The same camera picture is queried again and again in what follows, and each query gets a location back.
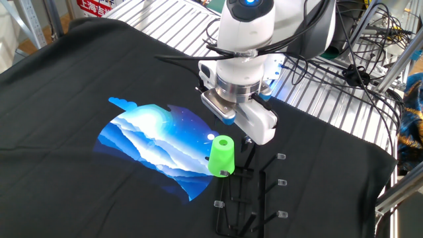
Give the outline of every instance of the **metal pole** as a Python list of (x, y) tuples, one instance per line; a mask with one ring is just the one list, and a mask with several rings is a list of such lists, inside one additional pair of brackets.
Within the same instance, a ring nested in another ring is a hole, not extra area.
[(34, 34), (31, 32), (31, 30), (25, 25), (24, 21), (21, 19), (18, 12), (7, 2), (7, 0), (0, 0), (0, 3), (2, 3), (5, 6), (6, 10), (14, 18), (14, 20), (19, 24), (19, 26), (22, 28), (24, 33), (28, 36), (30, 41), (35, 45), (35, 47), (37, 49), (40, 49), (42, 47), (41, 43), (36, 39)]
[(66, 0), (66, 8), (71, 20), (75, 19), (75, 11), (73, 10), (72, 0)]
[[(360, 36), (363, 34), (363, 31), (365, 30), (365, 27), (369, 24), (372, 16), (375, 14), (377, 7), (373, 7), (373, 6), (376, 6), (376, 4), (380, 3), (380, 2), (381, 2), (381, 0), (373, 0), (369, 4), (367, 11), (361, 17), (360, 21), (357, 24), (356, 29), (353, 31), (353, 33), (350, 37), (351, 47), (354, 47), (354, 45), (357, 43), (358, 39), (360, 39)], [(347, 60), (349, 54), (350, 54), (349, 50), (345, 51), (342, 55), (342, 59)]]
[(392, 65), (391, 69), (388, 71), (386, 76), (381, 80), (380, 84), (376, 87), (378, 93), (384, 93), (391, 86), (393, 81), (398, 77), (398, 75), (404, 70), (404, 68), (410, 63), (411, 56), (416, 50), (419, 50), (423, 47), (423, 28), (421, 28), (416, 37), (412, 39), (410, 45), (405, 49), (403, 54), (401, 54), (398, 60)]
[(52, 40), (57, 40), (64, 35), (61, 27), (60, 16), (54, 0), (43, 0), (44, 8), (47, 12), (48, 21), (52, 28)]
[(377, 199), (376, 214), (381, 216), (423, 187), (423, 163), (409, 172)]

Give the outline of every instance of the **green cup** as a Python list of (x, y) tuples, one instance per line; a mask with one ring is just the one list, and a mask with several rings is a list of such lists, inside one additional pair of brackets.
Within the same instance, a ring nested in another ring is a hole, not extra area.
[(220, 175), (220, 171), (233, 173), (235, 170), (235, 149), (232, 138), (229, 136), (217, 136), (214, 138), (211, 145), (208, 169), (216, 177), (225, 177)]

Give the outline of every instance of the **colorful fabric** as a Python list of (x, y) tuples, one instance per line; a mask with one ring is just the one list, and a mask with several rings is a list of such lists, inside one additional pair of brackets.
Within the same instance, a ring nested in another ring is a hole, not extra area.
[(423, 161), (423, 73), (407, 79), (404, 115), (398, 136), (399, 169), (411, 171)]

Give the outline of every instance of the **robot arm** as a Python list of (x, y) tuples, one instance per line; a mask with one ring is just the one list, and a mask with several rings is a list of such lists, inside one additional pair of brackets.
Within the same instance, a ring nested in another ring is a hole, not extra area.
[[(310, 7), (307, 9), (318, 8), (321, 1), (334, 3), (334, 0), (308, 0), (307, 7)], [(284, 15), (289, 14), (284, 6), (289, 5), (297, 8), (297, 14), (290, 13), (287, 18)], [(258, 56), (256, 49), (286, 39), (301, 29), (303, 21), (297, 17), (303, 19), (303, 9), (306, 9), (303, 6), (304, 2), (292, 0), (227, 0), (221, 15), (217, 47), (229, 52), (248, 52), (250, 57), (200, 61), (198, 64), (200, 77), (209, 89), (202, 94), (202, 102), (223, 123), (235, 123), (258, 145), (274, 137), (278, 117), (255, 100), (256, 95), (261, 100), (268, 100), (272, 94), (262, 80), (267, 55)], [(322, 52), (332, 34), (327, 31)]]

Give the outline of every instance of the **black t-shirt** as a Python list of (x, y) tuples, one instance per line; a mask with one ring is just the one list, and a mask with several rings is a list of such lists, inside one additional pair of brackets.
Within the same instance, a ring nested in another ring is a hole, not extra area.
[[(0, 75), (0, 236), (217, 237), (219, 179), (204, 156), (217, 135), (194, 75), (155, 54), (181, 53), (123, 22), (82, 19)], [(197, 62), (184, 62), (196, 68)], [(372, 237), (374, 205), (395, 160), (284, 102), (260, 150), (266, 237)]]

